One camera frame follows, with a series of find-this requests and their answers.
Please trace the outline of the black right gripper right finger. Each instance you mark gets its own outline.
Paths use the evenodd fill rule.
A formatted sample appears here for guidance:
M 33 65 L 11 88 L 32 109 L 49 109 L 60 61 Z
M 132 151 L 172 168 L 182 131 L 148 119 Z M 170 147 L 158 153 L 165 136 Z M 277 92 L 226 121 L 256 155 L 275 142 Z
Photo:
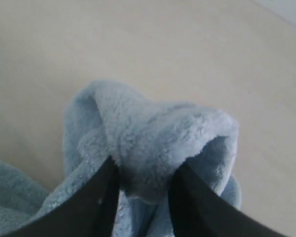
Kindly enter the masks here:
M 228 204 L 187 163 L 172 178 L 168 203 L 177 237 L 282 236 Z

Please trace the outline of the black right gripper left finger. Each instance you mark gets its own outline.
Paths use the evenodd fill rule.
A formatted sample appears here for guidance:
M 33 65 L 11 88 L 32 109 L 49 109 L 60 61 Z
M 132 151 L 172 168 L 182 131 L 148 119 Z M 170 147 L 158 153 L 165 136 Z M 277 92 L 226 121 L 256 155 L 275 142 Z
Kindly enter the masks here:
M 95 175 L 63 204 L 9 237 L 110 237 L 119 197 L 119 172 L 108 157 Z

